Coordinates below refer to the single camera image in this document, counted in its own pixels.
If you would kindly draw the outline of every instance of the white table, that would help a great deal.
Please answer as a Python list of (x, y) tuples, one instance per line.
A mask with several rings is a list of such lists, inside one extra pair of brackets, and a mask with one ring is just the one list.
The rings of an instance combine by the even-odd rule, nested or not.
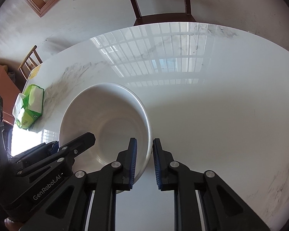
[[(283, 226), (289, 218), (288, 51), (202, 23), (150, 24), (94, 37), (45, 61), (28, 81), (45, 88), (44, 113), (33, 126), (37, 133), (14, 127), (12, 153), (58, 140), (69, 103), (101, 82), (137, 94), (153, 138), (175, 160), (198, 172), (214, 170), (272, 230)], [(157, 189), (151, 159), (133, 190), (117, 196), (116, 230), (169, 231), (173, 223), (173, 193)]]

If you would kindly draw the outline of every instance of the metal screw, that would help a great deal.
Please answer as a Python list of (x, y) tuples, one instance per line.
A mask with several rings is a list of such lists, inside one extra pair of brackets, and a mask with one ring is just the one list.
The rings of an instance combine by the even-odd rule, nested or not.
[(113, 163), (111, 163), (112, 167), (120, 167), (121, 163), (119, 163), (118, 161), (114, 161)]
[(75, 173), (75, 176), (77, 177), (77, 178), (81, 178), (81, 177), (83, 177), (85, 175), (85, 172), (84, 171), (77, 171), (76, 173)]
[(178, 167), (180, 164), (177, 162), (177, 161), (172, 161), (171, 163), (170, 163), (170, 166), (171, 167)]
[(209, 171), (206, 172), (206, 176), (210, 177), (210, 178), (213, 178), (215, 176), (215, 173), (213, 171), (209, 170)]

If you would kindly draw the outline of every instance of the dark wooden chair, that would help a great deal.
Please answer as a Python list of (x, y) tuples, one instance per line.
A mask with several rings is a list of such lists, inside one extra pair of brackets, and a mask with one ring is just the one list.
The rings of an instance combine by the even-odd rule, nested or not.
[(155, 14), (142, 16), (137, 4), (137, 0), (131, 0), (136, 21), (134, 26), (150, 24), (150, 23), (160, 23), (160, 22), (196, 22), (196, 20), (191, 15), (190, 0), (184, 0), (185, 2), (185, 13), (165, 13), (165, 14)]

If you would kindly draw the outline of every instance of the wooden chair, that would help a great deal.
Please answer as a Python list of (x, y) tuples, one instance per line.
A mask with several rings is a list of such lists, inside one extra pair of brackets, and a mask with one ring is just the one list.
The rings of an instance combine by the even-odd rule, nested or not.
[(136, 0), (131, 0), (132, 7), (136, 15), (136, 21), (134, 26), (150, 24), (150, 23), (160, 23), (160, 22), (196, 22), (196, 20), (191, 15), (190, 0), (185, 1), (185, 13), (165, 13), (142, 16)]
[[(39, 57), (38, 53), (36, 52), (36, 48), (37, 46), (35, 45), (30, 52), (27, 54), (27, 56), (25, 57), (25, 59), (22, 61), (22, 63), (20, 64), (18, 70), (20, 70), (23, 74), (23, 76), (26, 78), (26, 80), (28, 80), (28, 76), (26, 75), (26, 73), (24, 72), (24, 65), (26, 65), (27, 69), (29, 69), (29, 71), (31, 72), (34, 68), (36, 68), (38, 65), (40, 65), (42, 63), (42, 59)], [(35, 58), (37, 59), (38, 63), (37, 64), (32, 58), (31, 55), (34, 55)]]

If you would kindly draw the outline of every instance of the green tissue package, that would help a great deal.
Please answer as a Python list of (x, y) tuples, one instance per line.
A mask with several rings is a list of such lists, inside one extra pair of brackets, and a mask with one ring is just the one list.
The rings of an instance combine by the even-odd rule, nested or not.
[(43, 111), (44, 89), (31, 84), (24, 94), (17, 96), (13, 116), (19, 128), (28, 129), (35, 122)]

